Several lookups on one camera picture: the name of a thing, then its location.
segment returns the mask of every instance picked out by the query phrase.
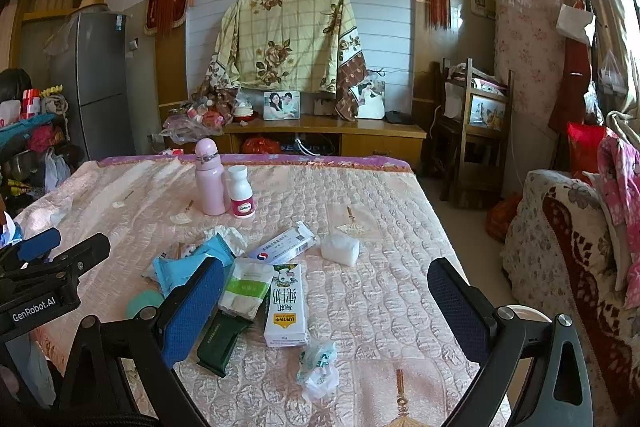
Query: dark green packet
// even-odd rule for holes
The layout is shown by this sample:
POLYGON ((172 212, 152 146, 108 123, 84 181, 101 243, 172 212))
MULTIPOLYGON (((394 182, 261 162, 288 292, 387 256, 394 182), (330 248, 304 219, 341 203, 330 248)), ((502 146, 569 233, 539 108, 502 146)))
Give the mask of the dark green packet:
POLYGON ((226 365, 234 352, 238 336, 252 322, 242 317, 231 317, 218 311, 198 346, 198 365, 209 369, 221 378, 226 377, 226 365))

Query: bottle label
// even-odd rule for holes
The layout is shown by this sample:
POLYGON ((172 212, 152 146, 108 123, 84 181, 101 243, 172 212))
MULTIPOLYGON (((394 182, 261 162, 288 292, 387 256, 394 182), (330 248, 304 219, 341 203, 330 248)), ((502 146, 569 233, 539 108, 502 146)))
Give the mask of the bottle label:
POLYGON ((242 201, 234 201, 231 200, 231 212, 235 216, 244 217, 252 214, 255 211, 255 203, 254 197, 248 198, 247 200, 242 201))

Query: teal round object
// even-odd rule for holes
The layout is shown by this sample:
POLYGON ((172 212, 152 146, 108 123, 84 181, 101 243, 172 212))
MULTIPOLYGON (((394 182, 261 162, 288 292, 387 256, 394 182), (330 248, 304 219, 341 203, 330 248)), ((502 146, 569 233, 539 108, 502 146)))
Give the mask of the teal round object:
POLYGON ((128 319, 132 319, 142 308, 146 306, 158 308, 160 304, 162 304, 162 301, 164 301, 164 297, 162 297, 161 293, 158 293, 156 290, 145 290, 129 301, 125 316, 128 319))

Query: refrigerator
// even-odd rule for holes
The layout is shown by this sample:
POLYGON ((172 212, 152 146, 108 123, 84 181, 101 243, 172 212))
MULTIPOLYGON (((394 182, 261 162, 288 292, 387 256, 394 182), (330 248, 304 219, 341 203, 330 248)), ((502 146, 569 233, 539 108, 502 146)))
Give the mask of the refrigerator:
POLYGON ((85 160, 136 153, 125 79, 126 18, 80 10, 69 22, 65 49, 51 57, 50 81, 68 102, 69 138, 85 160))

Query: cardboard box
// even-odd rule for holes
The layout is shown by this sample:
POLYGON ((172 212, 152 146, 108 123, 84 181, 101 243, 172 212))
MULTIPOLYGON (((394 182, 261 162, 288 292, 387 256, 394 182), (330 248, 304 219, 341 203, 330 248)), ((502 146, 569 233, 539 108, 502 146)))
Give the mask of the cardboard box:
POLYGON ((295 227, 277 235, 261 247, 247 254, 247 257, 257 259, 268 264, 288 263, 295 256, 300 255, 307 248, 316 243, 316 236, 302 221, 295 227))
POLYGON ((274 269, 278 275, 271 282, 264 340, 269 347, 306 344, 308 336, 300 265, 278 264, 274 269))

